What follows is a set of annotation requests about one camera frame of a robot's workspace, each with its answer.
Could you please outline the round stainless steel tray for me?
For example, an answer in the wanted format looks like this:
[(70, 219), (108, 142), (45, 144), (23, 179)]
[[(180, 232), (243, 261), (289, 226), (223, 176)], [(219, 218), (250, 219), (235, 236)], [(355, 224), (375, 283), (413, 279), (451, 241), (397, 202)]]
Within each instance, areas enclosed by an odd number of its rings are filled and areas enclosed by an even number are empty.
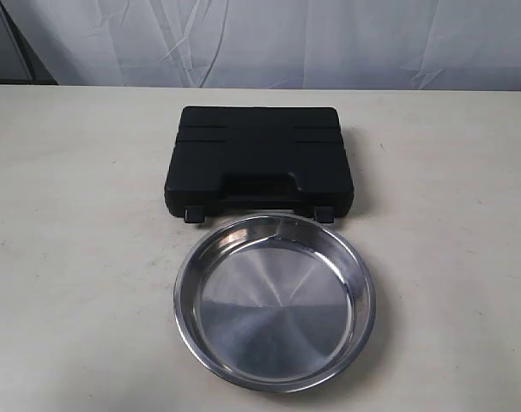
[(253, 391), (293, 393), (342, 373), (376, 317), (373, 278), (332, 228), (297, 215), (227, 221), (190, 250), (173, 313), (192, 355)]

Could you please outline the black plastic tool case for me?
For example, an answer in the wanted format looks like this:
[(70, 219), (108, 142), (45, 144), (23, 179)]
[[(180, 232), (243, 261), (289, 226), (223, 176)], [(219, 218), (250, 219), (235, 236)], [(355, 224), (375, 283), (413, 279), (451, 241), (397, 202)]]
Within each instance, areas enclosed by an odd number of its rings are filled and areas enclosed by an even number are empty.
[(321, 223), (354, 201), (333, 107), (187, 106), (164, 199), (186, 223), (240, 211), (287, 210)]

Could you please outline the dark cabinet at left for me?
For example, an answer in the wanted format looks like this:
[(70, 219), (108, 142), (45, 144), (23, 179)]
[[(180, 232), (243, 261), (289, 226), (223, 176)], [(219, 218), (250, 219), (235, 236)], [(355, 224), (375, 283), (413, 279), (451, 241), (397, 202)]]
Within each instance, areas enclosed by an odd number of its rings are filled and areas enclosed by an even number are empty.
[(0, 84), (57, 85), (0, 1)]

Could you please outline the white backdrop curtain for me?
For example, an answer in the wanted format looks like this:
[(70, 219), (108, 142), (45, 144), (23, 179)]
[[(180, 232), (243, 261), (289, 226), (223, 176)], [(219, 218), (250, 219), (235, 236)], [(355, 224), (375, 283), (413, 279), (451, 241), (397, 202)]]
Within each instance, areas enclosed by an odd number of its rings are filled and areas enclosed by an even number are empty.
[(61, 85), (521, 91), (521, 1), (7, 1)]

